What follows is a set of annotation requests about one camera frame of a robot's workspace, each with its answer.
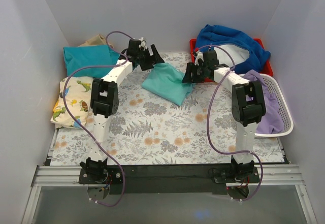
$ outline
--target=floral tablecloth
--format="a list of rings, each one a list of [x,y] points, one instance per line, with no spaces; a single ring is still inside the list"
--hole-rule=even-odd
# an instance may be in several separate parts
[[[188,53],[163,54],[165,62],[185,72]],[[182,106],[141,87],[150,71],[137,67],[119,87],[119,109],[103,147],[122,165],[229,163],[230,156],[216,153],[207,141],[207,109],[216,83],[195,85]],[[211,138],[216,148],[234,151],[236,124],[231,114],[231,93],[218,91],[210,117]],[[87,128],[93,131],[90,112]],[[90,136],[79,129],[60,129],[52,166],[76,166],[87,159]],[[277,138],[255,138],[254,151],[263,162],[283,162]]]

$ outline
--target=white laundry basket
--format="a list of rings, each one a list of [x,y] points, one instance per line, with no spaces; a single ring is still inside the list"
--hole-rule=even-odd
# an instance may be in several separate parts
[[[294,122],[290,115],[288,106],[284,100],[283,94],[280,90],[279,84],[277,81],[269,75],[261,74],[266,85],[268,86],[269,92],[276,94],[276,99],[279,103],[279,114],[282,118],[284,124],[284,130],[278,134],[255,134],[256,137],[281,137],[288,135],[294,129]]]

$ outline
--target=metal frame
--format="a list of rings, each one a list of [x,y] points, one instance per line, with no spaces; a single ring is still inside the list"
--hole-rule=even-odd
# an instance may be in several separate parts
[[[79,184],[81,167],[37,167],[22,223],[32,223],[42,186],[101,186],[100,184]],[[308,224],[317,223],[312,210],[306,186],[298,165],[263,165],[262,185],[295,185]]]
[[[22,224],[31,224],[34,222],[33,217],[36,211],[37,202],[40,198],[41,189],[42,187],[40,186],[35,186],[31,188],[27,206],[25,209],[25,214],[21,222]]]
[[[309,197],[308,197],[308,194],[306,191],[306,186],[305,185],[296,185],[296,190],[297,190],[300,204],[301,204],[301,207],[303,208],[307,223],[308,224],[317,224],[317,220],[316,220],[313,208],[311,207]]]

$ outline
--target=fern print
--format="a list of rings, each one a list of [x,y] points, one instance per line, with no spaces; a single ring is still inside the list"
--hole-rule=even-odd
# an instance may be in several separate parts
[[[146,121],[146,123],[142,121],[139,121],[139,123],[135,123],[133,121],[126,127],[126,130],[124,130],[123,135],[131,136],[134,138],[139,138],[141,136],[143,138],[143,136],[146,133],[149,133],[151,130],[153,130],[153,128],[151,126],[151,123],[148,123],[148,121]]]

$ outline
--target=red basket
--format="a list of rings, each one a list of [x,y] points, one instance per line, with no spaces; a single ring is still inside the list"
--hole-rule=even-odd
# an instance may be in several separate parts
[[[254,39],[254,40],[256,42],[258,42],[259,45],[261,45],[261,47],[264,49],[263,43],[262,43],[262,41],[260,39]],[[189,48],[190,48],[192,62],[195,62],[195,57],[193,56],[193,51],[195,49],[196,42],[197,42],[196,39],[191,39],[189,41]],[[270,61],[269,60],[266,61],[265,66],[264,66],[263,70],[260,73],[270,75],[271,77],[273,76],[273,71],[272,71],[272,68],[271,68]]]

